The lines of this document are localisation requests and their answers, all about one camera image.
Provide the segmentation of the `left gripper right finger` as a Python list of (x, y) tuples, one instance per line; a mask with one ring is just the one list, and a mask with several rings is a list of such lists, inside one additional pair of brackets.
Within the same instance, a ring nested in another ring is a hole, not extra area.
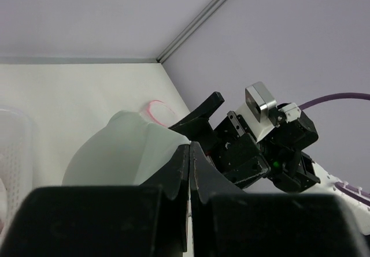
[(299, 194), (246, 193), (190, 146), (195, 256), (368, 256), (369, 196), (327, 173)]

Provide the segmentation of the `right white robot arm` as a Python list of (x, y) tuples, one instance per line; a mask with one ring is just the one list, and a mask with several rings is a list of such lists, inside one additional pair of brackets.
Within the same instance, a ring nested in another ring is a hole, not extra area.
[(319, 136), (295, 103), (278, 105), (268, 91), (250, 87), (242, 106), (212, 127), (210, 116), (223, 102), (221, 93), (212, 93), (171, 129), (197, 141), (230, 182), (244, 189), (267, 178), (283, 192), (331, 193), (354, 211), (369, 213), (369, 193), (329, 174), (304, 153)]

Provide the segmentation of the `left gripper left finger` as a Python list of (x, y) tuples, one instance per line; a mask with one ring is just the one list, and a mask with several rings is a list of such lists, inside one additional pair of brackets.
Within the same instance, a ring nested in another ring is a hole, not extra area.
[(45, 187), (22, 202), (2, 256), (182, 256), (189, 145), (141, 185)]

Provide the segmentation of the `light green bra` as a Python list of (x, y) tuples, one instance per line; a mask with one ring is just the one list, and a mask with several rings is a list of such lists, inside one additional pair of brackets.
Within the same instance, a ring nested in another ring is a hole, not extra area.
[(140, 185), (162, 168), (184, 135), (145, 120), (139, 113), (120, 111), (74, 154), (64, 186)]

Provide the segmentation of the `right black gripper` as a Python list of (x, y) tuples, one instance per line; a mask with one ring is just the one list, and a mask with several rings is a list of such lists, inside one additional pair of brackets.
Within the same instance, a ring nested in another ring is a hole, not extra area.
[(246, 120), (231, 111), (214, 128), (209, 118), (224, 103), (220, 92), (213, 92), (196, 109), (169, 128), (200, 144), (215, 168), (240, 189), (265, 178), (272, 168)]

